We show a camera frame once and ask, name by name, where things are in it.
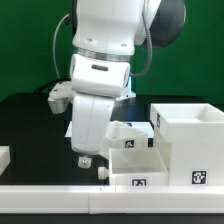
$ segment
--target green wall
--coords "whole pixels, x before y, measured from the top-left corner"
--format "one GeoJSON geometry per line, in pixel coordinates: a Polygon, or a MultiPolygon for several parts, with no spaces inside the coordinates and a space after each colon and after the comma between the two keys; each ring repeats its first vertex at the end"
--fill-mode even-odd
{"type": "MultiPolygon", "coordinates": [[[[224,104],[224,1],[185,2],[184,31],[172,45],[153,52],[151,84],[149,76],[136,80],[136,91],[201,96],[213,104],[224,104]]],[[[0,1],[0,100],[33,92],[56,78],[52,39],[56,25],[69,11],[70,0],[0,1]]],[[[69,75],[71,41],[71,26],[63,26],[57,60],[64,77],[69,75]]],[[[134,68],[141,71],[144,49],[136,52],[134,68]]]]}

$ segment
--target black tabletop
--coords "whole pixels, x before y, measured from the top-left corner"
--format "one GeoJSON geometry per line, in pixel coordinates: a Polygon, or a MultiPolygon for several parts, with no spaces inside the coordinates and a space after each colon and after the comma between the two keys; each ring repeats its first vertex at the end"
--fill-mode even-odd
{"type": "MultiPolygon", "coordinates": [[[[0,103],[0,146],[10,146],[11,162],[0,177],[0,185],[107,185],[97,178],[99,166],[108,166],[100,156],[93,157],[90,169],[77,166],[79,155],[71,150],[65,133],[72,107],[65,113],[51,113],[46,94],[16,94],[0,103]]],[[[203,103],[197,97],[138,96],[118,102],[111,120],[149,121],[151,103],[203,103]]],[[[224,215],[200,214],[104,214],[0,215],[1,223],[224,223],[224,215]]]]}

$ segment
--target open white box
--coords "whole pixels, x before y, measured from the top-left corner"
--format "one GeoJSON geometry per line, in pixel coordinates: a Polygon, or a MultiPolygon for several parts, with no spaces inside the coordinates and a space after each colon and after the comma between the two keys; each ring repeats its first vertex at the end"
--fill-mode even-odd
{"type": "Polygon", "coordinates": [[[99,155],[109,159],[110,148],[148,148],[148,134],[119,121],[110,122],[99,155]]]}
{"type": "Polygon", "coordinates": [[[151,121],[170,185],[224,186],[224,113],[209,104],[152,104],[151,121]]]}
{"type": "Polygon", "coordinates": [[[164,186],[168,172],[158,150],[110,149],[110,185],[164,186]]]}

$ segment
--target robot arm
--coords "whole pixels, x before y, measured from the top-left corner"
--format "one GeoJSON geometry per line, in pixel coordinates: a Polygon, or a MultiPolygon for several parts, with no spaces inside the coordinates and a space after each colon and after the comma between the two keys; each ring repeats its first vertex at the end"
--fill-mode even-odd
{"type": "Polygon", "coordinates": [[[134,45],[144,44],[148,29],[153,47],[175,40],[184,25],[183,1],[72,0],[74,151],[93,155],[101,149],[115,99],[129,79],[134,45]]]}

